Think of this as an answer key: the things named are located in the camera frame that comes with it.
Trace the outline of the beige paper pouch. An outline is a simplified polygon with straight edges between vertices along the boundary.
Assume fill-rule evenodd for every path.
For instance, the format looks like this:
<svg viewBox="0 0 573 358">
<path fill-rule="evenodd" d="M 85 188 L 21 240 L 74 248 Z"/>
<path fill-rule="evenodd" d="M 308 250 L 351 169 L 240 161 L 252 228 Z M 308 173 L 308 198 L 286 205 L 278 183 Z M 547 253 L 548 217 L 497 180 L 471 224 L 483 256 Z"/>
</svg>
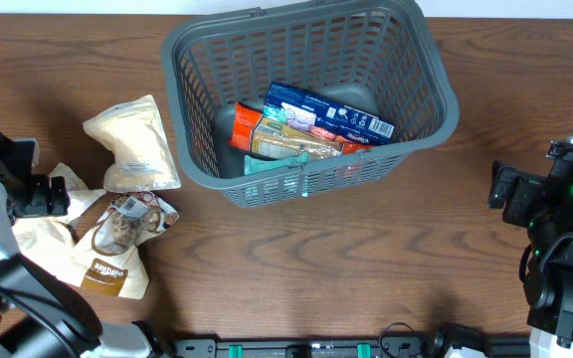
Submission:
<svg viewBox="0 0 573 358">
<path fill-rule="evenodd" d="M 59 163 L 50 178 L 63 177 L 70 198 L 68 213 L 62 217 L 18 219 L 12 230 L 21 253 L 48 273 L 62 278 L 73 267 L 71 251 L 75 247 L 72 223 L 75 223 L 106 191 L 89 189 L 66 164 Z"/>
</svg>

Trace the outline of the beige pouch with label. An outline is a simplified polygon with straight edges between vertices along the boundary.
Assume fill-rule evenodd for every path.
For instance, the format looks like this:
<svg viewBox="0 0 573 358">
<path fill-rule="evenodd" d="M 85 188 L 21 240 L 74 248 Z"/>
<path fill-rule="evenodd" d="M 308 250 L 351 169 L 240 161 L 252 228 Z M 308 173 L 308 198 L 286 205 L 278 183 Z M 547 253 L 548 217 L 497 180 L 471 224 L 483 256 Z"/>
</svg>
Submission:
<svg viewBox="0 0 573 358">
<path fill-rule="evenodd" d="M 84 123 L 114 156 L 103 189 L 114 193 L 172 190 L 181 182 L 152 95 L 116 104 Z"/>
</svg>

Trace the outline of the teal snack packet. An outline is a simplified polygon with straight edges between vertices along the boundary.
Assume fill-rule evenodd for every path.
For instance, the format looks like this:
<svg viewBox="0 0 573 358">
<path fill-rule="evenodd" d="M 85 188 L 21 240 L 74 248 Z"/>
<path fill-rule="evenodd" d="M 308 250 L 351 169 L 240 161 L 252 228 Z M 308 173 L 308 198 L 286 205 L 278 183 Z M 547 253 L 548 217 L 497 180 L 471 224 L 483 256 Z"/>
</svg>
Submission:
<svg viewBox="0 0 573 358">
<path fill-rule="evenodd" d="M 250 155 L 245 155 L 244 174 L 251 175 L 279 168 L 294 168 L 299 166 L 300 164 L 305 164 L 307 162 L 308 162 L 307 152 L 303 152 L 302 154 L 298 154 L 296 156 L 289 156 L 282 159 L 272 159 L 272 160 L 257 159 Z M 296 179 L 297 178 L 286 179 L 286 182 L 284 184 L 285 191 L 296 193 L 298 185 Z M 301 190 L 302 192 L 300 193 L 300 195 L 302 197 L 307 197 L 308 181 L 306 178 L 304 178 Z"/>
</svg>

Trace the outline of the orange cracker sleeve pack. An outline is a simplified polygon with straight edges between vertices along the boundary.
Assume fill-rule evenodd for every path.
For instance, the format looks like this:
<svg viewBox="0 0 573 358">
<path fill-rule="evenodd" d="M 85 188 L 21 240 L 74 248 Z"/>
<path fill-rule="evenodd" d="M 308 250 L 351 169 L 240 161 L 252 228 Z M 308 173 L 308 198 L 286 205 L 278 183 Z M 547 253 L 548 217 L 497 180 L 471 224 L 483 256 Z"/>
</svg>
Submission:
<svg viewBox="0 0 573 358">
<path fill-rule="evenodd" d="M 284 159 L 307 153 L 310 160 L 317 160 L 372 148 L 372 145 L 331 141 L 293 129 L 264 117 L 259 111 L 239 102 L 235 106 L 229 144 L 271 159 Z"/>
</svg>

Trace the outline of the tissue multipack blue side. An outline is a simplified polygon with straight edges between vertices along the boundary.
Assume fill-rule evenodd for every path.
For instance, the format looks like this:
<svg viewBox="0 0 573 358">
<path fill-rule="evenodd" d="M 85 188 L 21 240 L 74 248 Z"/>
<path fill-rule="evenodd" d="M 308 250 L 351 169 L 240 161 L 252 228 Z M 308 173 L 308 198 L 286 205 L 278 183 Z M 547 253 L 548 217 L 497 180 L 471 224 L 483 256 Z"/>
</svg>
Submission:
<svg viewBox="0 0 573 358">
<path fill-rule="evenodd" d="M 363 145 L 387 145 L 395 126 L 378 116 L 310 91 L 272 82 L 264 100 L 263 116 L 309 133 L 320 129 Z"/>
</svg>

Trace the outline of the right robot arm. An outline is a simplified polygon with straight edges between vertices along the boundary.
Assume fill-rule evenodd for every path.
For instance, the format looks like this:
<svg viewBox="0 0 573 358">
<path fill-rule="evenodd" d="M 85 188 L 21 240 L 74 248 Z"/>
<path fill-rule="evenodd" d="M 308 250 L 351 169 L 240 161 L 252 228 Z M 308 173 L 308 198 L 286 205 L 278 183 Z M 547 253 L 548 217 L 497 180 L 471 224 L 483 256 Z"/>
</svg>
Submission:
<svg viewBox="0 0 573 358">
<path fill-rule="evenodd" d="M 531 356 L 573 357 L 573 136 L 551 142 L 546 156 L 545 176 L 493 162 L 487 204 L 529 240 L 518 276 Z"/>
</svg>

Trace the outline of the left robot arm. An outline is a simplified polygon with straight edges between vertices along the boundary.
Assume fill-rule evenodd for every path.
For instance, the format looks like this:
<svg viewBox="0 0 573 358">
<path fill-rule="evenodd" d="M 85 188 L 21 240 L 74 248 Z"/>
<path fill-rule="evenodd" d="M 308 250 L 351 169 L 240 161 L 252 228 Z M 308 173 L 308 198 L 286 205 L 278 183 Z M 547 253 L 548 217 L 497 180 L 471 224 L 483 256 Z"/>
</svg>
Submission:
<svg viewBox="0 0 573 358">
<path fill-rule="evenodd" d="M 0 132 L 0 357 L 173 357 L 143 321 L 103 323 L 76 291 L 27 259 L 12 227 L 59 217 L 70 198 L 63 177 L 37 175 L 34 139 Z"/>
</svg>

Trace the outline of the brown cookie snack pouch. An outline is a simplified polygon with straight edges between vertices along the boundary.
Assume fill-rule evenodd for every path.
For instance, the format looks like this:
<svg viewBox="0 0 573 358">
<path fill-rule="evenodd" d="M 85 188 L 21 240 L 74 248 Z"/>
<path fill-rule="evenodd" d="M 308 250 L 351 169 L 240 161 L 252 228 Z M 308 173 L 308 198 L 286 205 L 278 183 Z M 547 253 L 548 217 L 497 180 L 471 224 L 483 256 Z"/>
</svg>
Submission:
<svg viewBox="0 0 573 358">
<path fill-rule="evenodd" d="M 152 192 L 115 195 L 72 249 L 62 280 L 97 293 L 143 298 L 149 277 L 138 246 L 164 234 L 178 218 L 177 210 Z"/>
</svg>

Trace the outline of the grey plastic lattice basket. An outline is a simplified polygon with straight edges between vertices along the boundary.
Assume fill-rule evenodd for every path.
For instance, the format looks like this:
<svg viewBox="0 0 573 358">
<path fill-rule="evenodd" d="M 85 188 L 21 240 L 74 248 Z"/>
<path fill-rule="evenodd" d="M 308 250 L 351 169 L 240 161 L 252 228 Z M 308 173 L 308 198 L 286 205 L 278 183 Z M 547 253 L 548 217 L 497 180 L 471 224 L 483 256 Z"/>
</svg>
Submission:
<svg viewBox="0 0 573 358">
<path fill-rule="evenodd" d="M 460 119 L 409 0 L 201 16 L 168 34 L 161 62 L 181 169 L 240 207 L 378 180 Z"/>
</svg>

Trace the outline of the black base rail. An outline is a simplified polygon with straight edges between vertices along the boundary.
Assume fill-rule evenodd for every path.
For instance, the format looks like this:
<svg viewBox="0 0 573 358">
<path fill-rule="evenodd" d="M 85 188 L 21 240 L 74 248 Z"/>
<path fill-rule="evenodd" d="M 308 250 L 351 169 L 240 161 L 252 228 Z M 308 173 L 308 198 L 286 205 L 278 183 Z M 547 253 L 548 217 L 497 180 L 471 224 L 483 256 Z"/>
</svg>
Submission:
<svg viewBox="0 0 573 358">
<path fill-rule="evenodd" d="M 529 358 L 525 335 L 487 335 L 472 327 L 447 323 L 430 337 L 402 322 L 376 338 L 219 341 L 211 338 L 175 342 L 182 358 Z"/>
</svg>

